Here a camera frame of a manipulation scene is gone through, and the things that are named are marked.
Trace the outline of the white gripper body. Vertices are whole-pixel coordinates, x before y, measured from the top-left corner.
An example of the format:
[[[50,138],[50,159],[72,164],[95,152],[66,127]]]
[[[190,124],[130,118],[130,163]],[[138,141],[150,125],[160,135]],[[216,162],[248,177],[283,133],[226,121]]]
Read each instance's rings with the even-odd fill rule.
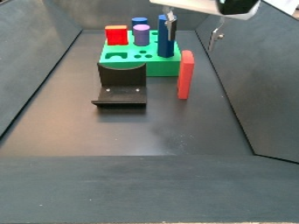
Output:
[[[242,20],[254,17],[260,5],[260,0],[150,0],[150,2]]]

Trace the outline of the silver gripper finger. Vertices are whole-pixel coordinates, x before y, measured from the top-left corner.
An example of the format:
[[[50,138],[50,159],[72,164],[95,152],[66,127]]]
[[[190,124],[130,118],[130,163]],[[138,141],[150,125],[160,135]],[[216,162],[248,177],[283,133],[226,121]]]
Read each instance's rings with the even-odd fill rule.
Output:
[[[163,14],[166,16],[166,27],[168,30],[168,40],[175,41],[175,32],[176,32],[176,16],[174,15],[174,8],[171,6],[163,7]]]
[[[226,23],[226,18],[222,17],[219,19],[219,24],[218,24],[216,28],[212,30],[211,35],[210,35],[210,44],[208,44],[208,51],[210,52],[214,49],[216,41],[219,39],[223,39],[223,37],[224,37],[224,34],[222,32],[224,23]]]

